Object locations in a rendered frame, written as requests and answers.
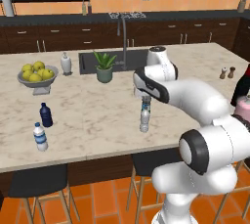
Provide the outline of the dark wood side cupboard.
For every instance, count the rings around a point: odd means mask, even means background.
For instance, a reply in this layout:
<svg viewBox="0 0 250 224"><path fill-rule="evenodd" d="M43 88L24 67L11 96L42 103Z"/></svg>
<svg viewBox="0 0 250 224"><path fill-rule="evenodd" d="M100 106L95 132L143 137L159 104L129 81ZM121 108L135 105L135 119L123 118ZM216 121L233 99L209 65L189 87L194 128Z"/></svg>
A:
<svg viewBox="0 0 250 224"><path fill-rule="evenodd" d="M250 20L240 20L232 51L250 63Z"/></svg>

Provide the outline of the dark blue bottle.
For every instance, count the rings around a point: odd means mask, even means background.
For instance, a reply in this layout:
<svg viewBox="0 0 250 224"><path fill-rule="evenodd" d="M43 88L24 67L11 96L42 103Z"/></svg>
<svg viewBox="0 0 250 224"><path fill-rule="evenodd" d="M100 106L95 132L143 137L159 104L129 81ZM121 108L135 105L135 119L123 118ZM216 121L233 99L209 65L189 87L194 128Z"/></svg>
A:
<svg viewBox="0 0 250 224"><path fill-rule="evenodd" d="M45 103L41 104L40 116L44 127L51 127L53 125L51 110Z"/></svg>

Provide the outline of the dark wood island base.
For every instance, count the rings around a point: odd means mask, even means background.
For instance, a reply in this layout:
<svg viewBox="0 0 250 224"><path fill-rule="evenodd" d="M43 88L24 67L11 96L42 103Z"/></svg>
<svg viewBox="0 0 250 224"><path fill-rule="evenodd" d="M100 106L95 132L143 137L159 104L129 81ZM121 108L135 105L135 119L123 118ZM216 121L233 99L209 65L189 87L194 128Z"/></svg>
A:
<svg viewBox="0 0 250 224"><path fill-rule="evenodd" d="M132 165L132 154L72 162L67 166L69 185L125 178L132 174Z"/></svg>

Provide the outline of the dark bottle with red label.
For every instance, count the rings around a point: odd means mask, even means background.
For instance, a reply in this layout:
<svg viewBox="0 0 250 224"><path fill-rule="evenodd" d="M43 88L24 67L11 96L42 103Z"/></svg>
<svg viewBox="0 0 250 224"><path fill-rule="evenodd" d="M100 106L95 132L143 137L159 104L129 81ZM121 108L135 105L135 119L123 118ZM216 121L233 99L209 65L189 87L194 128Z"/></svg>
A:
<svg viewBox="0 0 250 224"><path fill-rule="evenodd" d="M230 104L236 106L237 100L240 97L246 96L250 89L250 64L247 67L247 70L244 72L242 77L238 80Z"/></svg>

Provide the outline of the pot with kitchen tools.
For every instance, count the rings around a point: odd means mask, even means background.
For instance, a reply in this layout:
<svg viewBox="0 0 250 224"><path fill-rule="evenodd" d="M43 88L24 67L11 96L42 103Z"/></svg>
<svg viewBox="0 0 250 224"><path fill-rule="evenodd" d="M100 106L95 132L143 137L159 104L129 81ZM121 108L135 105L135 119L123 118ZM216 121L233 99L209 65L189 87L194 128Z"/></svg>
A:
<svg viewBox="0 0 250 224"><path fill-rule="evenodd" d="M247 0L239 0L238 6L237 6L237 12L243 13L245 10Z"/></svg>

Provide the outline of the pink round cake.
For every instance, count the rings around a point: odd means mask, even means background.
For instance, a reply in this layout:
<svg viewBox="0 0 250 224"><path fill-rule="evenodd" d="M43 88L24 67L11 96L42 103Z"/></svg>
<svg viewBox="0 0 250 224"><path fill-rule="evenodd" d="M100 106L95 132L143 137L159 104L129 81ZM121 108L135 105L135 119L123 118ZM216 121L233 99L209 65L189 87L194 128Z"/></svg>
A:
<svg viewBox="0 0 250 224"><path fill-rule="evenodd" d="M243 96L237 100L234 113L250 122L250 96Z"/></svg>

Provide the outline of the white soap dispenser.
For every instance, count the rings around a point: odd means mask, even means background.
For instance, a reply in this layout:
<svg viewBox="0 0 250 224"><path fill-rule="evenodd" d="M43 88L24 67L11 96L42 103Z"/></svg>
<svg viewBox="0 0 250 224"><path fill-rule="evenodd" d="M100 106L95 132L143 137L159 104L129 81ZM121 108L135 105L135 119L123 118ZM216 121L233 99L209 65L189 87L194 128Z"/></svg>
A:
<svg viewBox="0 0 250 224"><path fill-rule="evenodd" d="M71 75L71 58L67 55L67 53L62 54L61 66L64 75Z"/></svg>

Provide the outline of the black hob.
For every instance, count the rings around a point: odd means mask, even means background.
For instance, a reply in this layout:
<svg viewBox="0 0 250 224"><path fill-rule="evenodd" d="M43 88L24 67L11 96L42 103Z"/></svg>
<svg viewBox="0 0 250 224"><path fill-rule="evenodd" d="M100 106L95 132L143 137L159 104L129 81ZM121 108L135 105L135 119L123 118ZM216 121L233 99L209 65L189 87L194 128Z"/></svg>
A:
<svg viewBox="0 0 250 224"><path fill-rule="evenodd" d="M112 20L117 20L119 18L124 19L145 19L146 15L142 12L126 12L126 13L108 13Z"/></svg>

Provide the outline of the clear plastic bottle, blue label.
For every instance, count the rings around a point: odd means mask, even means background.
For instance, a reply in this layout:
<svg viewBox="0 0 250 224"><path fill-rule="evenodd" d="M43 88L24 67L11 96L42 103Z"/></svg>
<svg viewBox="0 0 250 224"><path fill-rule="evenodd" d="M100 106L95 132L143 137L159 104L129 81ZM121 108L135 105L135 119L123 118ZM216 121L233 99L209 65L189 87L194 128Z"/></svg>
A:
<svg viewBox="0 0 250 224"><path fill-rule="evenodd" d="M140 130L144 133L148 132L149 119L150 103L142 103Z"/></svg>
<svg viewBox="0 0 250 224"><path fill-rule="evenodd" d="M35 123L33 136L37 145L37 149L41 152L45 152L48 149L48 142L45 131L39 122Z"/></svg>

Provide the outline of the grey tall tap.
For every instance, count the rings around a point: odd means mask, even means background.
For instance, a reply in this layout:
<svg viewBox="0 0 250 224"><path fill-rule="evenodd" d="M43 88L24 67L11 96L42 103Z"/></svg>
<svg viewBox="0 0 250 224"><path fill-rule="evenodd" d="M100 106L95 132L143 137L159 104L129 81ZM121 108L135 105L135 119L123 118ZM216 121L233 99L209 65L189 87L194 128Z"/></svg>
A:
<svg viewBox="0 0 250 224"><path fill-rule="evenodd" d="M119 14L117 18L117 36L123 36L123 61L122 68L123 70L127 69L126 65L126 53L127 53L127 30L126 30L126 21L124 14Z"/></svg>

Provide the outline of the green plant in grey pot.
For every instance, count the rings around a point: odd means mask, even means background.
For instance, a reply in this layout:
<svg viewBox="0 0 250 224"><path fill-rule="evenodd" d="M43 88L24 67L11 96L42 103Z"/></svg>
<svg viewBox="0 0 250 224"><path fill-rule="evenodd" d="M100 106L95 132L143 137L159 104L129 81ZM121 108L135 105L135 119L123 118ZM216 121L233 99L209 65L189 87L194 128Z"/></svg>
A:
<svg viewBox="0 0 250 224"><path fill-rule="evenodd" d="M96 65L97 69L97 79L101 83L108 83L112 79L112 67L113 62L116 58L116 56L111 56L108 53L94 53L98 64Z"/></svg>

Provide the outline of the dark sink basin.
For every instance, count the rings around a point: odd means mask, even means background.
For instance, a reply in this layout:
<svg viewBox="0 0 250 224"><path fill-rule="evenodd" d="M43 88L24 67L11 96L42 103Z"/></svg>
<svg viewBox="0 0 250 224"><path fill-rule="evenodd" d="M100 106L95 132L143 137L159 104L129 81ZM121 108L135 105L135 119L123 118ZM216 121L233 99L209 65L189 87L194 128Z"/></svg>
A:
<svg viewBox="0 0 250 224"><path fill-rule="evenodd" d="M115 56L113 71L123 71L123 51L102 51L102 55L107 53L111 57ZM99 64L93 52L80 53L79 70L81 74L93 74L97 72L96 66ZM126 69L135 70L137 67L146 65L147 49L128 50L126 52Z"/></svg>

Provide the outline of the grey fruit bowl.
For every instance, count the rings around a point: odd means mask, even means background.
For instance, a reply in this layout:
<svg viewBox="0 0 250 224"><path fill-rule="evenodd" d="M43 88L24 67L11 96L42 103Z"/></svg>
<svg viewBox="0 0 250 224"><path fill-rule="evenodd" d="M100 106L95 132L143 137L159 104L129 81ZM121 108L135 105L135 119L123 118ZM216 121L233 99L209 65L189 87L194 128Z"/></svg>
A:
<svg viewBox="0 0 250 224"><path fill-rule="evenodd" d="M22 72L20 71L18 73L19 83L23 84L24 86L28 88L33 88L34 95L49 94L51 90L51 84L54 82L57 75L59 74L59 70L54 66L46 66L46 68L51 69L54 72L54 76L52 78L47 79L47 80L42 80L42 81L29 82L22 78Z"/></svg>

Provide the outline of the dark wood cupboard run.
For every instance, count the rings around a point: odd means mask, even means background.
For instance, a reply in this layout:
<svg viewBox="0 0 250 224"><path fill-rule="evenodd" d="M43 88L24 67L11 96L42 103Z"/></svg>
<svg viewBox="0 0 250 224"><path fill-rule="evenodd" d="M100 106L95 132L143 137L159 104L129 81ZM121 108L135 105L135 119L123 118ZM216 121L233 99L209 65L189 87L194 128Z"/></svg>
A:
<svg viewBox="0 0 250 224"><path fill-rule="evenodd" d="M126 22L127 47L215 42L230 50L238 18ZM0 54L122 48L117 22L0 26Z"/></svg>

